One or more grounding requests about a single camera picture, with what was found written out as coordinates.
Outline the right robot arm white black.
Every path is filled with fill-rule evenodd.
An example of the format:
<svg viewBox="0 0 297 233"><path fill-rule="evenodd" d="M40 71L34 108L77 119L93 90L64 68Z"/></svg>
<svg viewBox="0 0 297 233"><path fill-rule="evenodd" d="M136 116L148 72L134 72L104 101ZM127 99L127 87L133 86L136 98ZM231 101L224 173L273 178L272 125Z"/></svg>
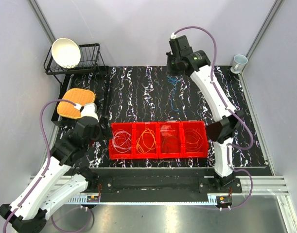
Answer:
<svg viewBox="0 0 297 233"><path fill-rule="evenodd" d="M213 186L216 191L225 192L235 180L230 161L231 144L234 132L240 126L238 118L243 118L243 112L236 110L215 76L211 74L213 66L202 50L184 57L172 52L166 55L168 73L189 76L209 105L214 122L206 126L206 134L213 142L215 152Z"/></svg>

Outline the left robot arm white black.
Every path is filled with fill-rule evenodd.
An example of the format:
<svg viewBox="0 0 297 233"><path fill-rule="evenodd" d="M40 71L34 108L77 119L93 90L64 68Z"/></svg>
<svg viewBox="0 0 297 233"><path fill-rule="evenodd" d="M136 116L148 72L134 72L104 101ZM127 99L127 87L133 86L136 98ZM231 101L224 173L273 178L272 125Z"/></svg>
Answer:
<svg viewBox="0 0 297 233"><path fill-rule="evenodd" d="M93 143L110 138L112 130L106 118L78 119L74 128L54 143L45 164L22 194L12 203L0 206L0 216L5 219L2 231L6 232L11 224L18 233L39 233L54 212L73 196L100 191L99 175L84 166L66 184L50 193Z"/></svg>

